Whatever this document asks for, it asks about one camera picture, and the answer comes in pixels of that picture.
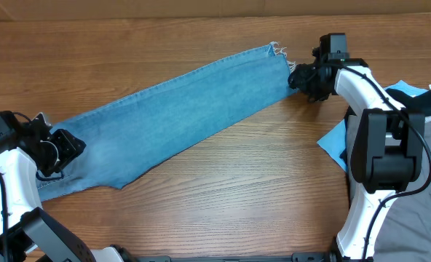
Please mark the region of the light blue denim jeans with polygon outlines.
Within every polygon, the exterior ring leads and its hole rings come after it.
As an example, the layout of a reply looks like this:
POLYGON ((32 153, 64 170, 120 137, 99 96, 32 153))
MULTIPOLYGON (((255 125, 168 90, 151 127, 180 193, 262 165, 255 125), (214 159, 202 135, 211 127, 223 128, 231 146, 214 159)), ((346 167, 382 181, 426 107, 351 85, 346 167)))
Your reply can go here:
POLYGON ((272 42, 205 65, 55 125, 85 142, 41 200, 121 189, 198 142, 290 96, 295 63, 272 42))

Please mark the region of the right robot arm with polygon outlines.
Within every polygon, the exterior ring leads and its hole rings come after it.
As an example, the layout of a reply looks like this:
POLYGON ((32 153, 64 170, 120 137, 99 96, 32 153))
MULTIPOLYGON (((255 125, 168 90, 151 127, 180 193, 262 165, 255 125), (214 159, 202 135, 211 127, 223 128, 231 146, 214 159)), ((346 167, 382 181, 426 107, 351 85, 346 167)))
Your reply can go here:
POLYGON ((315 61, 299 64, 288 77, 291 89, 310 102, 339 95, 360 120, 348 170, 355 194, 346 222, 328 252, 295 253, 293 261, 372 261, 374 244, 392 204, 411 195, 422 156, 431 152, 424 139, 425 116, 388 95, 368 64, 352 58, 344 33, 320 37, 315 61))

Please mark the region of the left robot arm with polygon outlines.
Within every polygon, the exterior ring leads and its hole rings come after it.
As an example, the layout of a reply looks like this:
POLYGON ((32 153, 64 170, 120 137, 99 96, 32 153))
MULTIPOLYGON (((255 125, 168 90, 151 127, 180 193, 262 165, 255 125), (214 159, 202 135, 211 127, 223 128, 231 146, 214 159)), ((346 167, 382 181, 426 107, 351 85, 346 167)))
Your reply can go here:
POLYGON ((0 262, 24 261, 35 249, 44 253, 41 261, 134 261, 117 245, 89 249, 43 210, 37 181, 61 174, 86 145, 67 130, 51 132, 43 113, 24 122, 19 116, 0 111, 0 262))

